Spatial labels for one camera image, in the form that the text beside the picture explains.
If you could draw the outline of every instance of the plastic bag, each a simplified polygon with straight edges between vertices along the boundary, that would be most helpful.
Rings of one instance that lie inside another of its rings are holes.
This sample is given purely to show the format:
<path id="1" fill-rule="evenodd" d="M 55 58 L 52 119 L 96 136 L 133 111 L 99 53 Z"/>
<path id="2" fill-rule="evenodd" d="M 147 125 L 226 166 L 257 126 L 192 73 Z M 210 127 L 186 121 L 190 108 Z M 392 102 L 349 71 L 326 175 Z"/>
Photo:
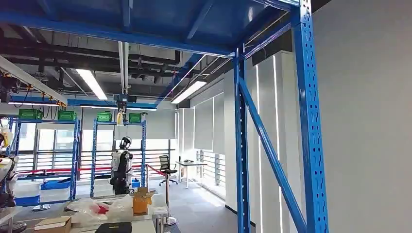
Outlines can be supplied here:
<path id="1" fill-rule="evenodd" d="M 95 201 L 91 198 L 84 198 L 73 201 L 67 208 L 76 211 L 71 217 L 72 223 L 80 223 L 82 225 L 93 224 L 107 220 L 106 213 L 109 205 Z"/>
<path id="2" fill-rule="evenodd" d="M 133 197 L 126 195 L 121 199 L 114 200 L 106 215 L 110 220 L 130 218 L 133 216 Z"/>

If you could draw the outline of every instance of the yellow hanging object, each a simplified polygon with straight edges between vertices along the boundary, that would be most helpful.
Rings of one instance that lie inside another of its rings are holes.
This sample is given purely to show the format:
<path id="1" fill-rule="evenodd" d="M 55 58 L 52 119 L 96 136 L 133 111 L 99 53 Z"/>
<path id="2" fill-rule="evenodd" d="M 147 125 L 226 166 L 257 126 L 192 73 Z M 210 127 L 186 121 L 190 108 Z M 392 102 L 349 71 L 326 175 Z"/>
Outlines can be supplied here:
<path id="1" fill-rule="evenodd" d="M 116 125 L 123 126 L 123 111 L 121 109 L 116 115 Z"/>
<path id="2" fill-rule="evenodd" d="M 8 147 L 11 140 L 13 139 L 13 133 L 7 127 L 2 127 L 0 129 L 0 134 L 3 136 L 3 142 L 1 143 L 1 147 Z"/>

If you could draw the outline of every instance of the brown box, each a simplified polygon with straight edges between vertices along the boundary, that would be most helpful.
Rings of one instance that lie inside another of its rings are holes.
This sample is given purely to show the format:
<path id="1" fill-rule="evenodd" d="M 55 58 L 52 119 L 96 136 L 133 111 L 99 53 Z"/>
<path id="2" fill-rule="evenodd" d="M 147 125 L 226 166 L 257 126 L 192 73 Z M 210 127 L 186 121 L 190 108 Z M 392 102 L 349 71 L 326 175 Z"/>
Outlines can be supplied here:
<path id="1" fill-rule="evenodd" d="M 133 214 L 134 215 L 147 215 L 147 205 L 152 204 L 152 196 L 154 191 L 149 192 L 147 187 L 137 188 L 137 192 L 133 195 Z"/>
<path id="2" fill-rule="evenodd" d="M 34 233 L 69 233 L 71 217 L 57 217 L 45 219 L 36 224 Z"/>

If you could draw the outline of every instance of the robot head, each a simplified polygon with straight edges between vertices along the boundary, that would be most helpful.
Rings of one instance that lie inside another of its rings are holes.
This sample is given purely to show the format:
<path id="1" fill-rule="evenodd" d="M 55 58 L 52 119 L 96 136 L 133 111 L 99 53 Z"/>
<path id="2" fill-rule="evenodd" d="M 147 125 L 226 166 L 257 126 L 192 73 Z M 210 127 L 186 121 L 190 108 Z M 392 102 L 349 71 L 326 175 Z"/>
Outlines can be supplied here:
<path id="1" fill-rule="evenodd" d="M 129 146 L 132 144 L 132 139 L 129 137 L 123 137 L 120 141 L 119 148 L 122 150 L 125 150 L 129 148 Z"/>

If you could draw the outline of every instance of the white robot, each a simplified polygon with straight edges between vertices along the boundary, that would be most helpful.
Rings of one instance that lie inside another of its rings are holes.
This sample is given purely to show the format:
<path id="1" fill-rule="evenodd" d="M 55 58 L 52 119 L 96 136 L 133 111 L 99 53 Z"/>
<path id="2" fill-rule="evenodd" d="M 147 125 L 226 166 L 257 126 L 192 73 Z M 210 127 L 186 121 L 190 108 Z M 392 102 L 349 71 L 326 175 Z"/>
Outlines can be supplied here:
<path id="1" fill-rule="evenodd" d="M 132 159 L 133 155 L 127 150 L 132 143 L 129 137 L 120 141 L 119 150 L 112 152 L 111 179 L 114 194 L 129 193 L 132 185 Z"/>
<path id="2" fill-rule="evenodd" d="M 13 137 L 10 132 L 0 131 L 0 149 L 9 145 L 7 136 Z M 13 190 L 17 181 L 17 162 L 17 156 L 0 156 L 0 208 L 16 205 L 13 201 Z"/>

